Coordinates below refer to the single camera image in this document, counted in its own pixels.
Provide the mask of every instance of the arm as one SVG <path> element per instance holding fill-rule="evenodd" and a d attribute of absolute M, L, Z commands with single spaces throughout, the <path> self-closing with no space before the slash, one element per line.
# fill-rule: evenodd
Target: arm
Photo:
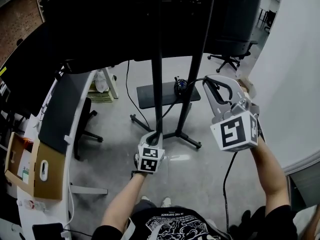
<path fill-rule="evenodd" d="M 258 146 L 252 148 L 251 153 L 266 196 L 265 215 L 280 206 L 289 205 L 286 176 L 261 136 Z"/>
<path fill-rule="evenodd" d="M 301 240 L 315 240 L 315 234 L 318 222 L 320 220 L 320 205 L 315 209 L 315 213 L 305 228 L 305 231 L 301 237 Z"/>
<path fill-rule="evenodd" d="M 101 225 L 112 226 L 122 233 L 138 198 L 138 194 L 147 174 L 137 173 L 125 188 L 116 195 L 104 212 Z"/>

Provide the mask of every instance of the sleeve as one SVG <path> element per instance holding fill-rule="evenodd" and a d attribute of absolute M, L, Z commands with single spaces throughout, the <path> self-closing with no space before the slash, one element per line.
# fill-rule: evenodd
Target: sleeve
<path fill-rule="evenodd" d="M 258 240 L 298 239 L 297 228 L 293 222 L 293 213 L 289 205 L 272 210 L 264 219 L 257 234 Z"/>
<path fill-rule="evenodd" d="M 103 225 L 94 231 L 91 240 L 120 240 L 122 235 L 119 229 L 113 226 Z"/>

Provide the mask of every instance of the white marker cube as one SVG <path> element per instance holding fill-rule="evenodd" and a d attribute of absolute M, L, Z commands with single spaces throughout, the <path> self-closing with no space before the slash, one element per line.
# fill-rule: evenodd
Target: white marker cube
<path fill-rule="evenodd" d="M 138 171 L 156 173 L 164 158 L 165 150 L 138 145 Z"/>
<path fill-rule="evenodd" d="M 220 150 L 236 152 L 258 145 L 257 119 L 250 111 L 211 125 Z"/>

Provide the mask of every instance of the open box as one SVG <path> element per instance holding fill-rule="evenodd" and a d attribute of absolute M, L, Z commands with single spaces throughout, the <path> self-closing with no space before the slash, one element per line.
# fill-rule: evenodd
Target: open box
<path fill-rule="evenodd" d="M 61 200 L 66 156 L 36 138 L 29 157 L 28 177 L 22 178 L 18 169 L 24 146 L 24 139 L 13 132 L 5 159 L 6 178 L 35 198 Z"/>

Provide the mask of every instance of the black t-shirt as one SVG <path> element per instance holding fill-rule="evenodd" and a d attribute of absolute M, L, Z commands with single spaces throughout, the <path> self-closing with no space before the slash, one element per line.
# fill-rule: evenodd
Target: black t-shirt
<path fill-rule="evenodd" d="M 182 207 L 149 208 L 132 216 L 135 231 L 131 240 L 147 240 L 155 228 L 162 225 L 158 240 L 228 240 L 229 235 L 211 227 L 193 210 Z M 123 234 L 112 226 L 98 227 L 92 240 L 120 240 Z M 257 234 L 259 240 L 296 240 L 297 229 L 293 223 L 289 205 L 271 211 Z"/>

